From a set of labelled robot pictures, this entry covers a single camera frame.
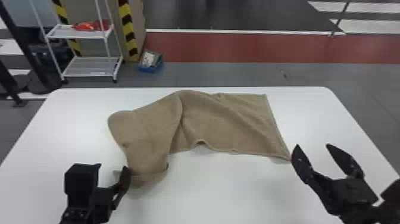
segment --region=towel fold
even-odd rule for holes
[[[108,119],[134,174],[134,185],[157,180],[168,155],[198,143],[223,152],[290,159],[265,95],[174,92]]]

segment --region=cloth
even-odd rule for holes
[[[168,168],[168,155],[198,143],[222,152],[290,159],[265,95],[174,92],[108,119],[135,185],[154,181]]]

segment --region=robotic arm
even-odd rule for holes
[[[381,197],[364,180],[360,165],[348,153],[327,144],[328,152],[347,175],[345,179],[330,179],[314,171],[299,145],[292,153],[292,165],[303,183],[319,196],[329,214],[338,216],[344,224],[395,224],[400,223],[400,179],[392,183]]]
[[[68,206],[60,224],[98,224],[109,221],[130,186],[131,173],[123,167],[118,183],[97,187],[101,164],[74,164],[65,173],[64,191]]]

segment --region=white floor marking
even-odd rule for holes
[[[43,94],[43,95],[36,95],[30,92],[22,92],[18,94],[21,99],[47,99],[49,94]]]
[[[236,33],[275,35],[329,35],[330,31],[289,31],[289,30],[198,30],[198,29],[146,29],[149,33]]]
[[[24,55],[13,39],[0,39],[0,55]]]
[[[5,23],[3,22],[3,20],[0,18],[0,29],[1,30],[7,30],[7,26],[5,25]]]
[[[8,72],[12,75],[12,76],[16,76],[18,74],[23,74],[23,75],[28,75],[28,73],[30,72],[29,69],[8,69]]]
[[[346,33],[400,34],[400,21],[342,20],[339,27]]]
[[[345,2],[317,2],[309,1],[318,11],[324,12],[341,12],[345,6]],[[365,2],[351,2],[348,13],[400,13],[399,3],[365,3]]]
[[[345,6],[345,2],[314,2],[309,1],[316,10],[321,12],[341,12]]]

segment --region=red item on shelf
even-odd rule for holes
[[[110,28],[110,22],[108,20],[103,20],[104,30],[108,30]],[[72,25],[72,28],[79,31],[92,31],[92,30],[101,30],[101,24],[99,20],[90,21],[90,22],[81,22]]]
[[[101,24],[99,20],[96,20],[92,23],[95,30],[101,30]],[[104,30],[108,30],[110,28],[110,22],[108,20],[103,20]]]
[[[81,22],[81,23],[76,23],[72,25],[72,28],[79,30],[79,31],[90,31],[90,30],[95,30],[93,25],[88,22]]]

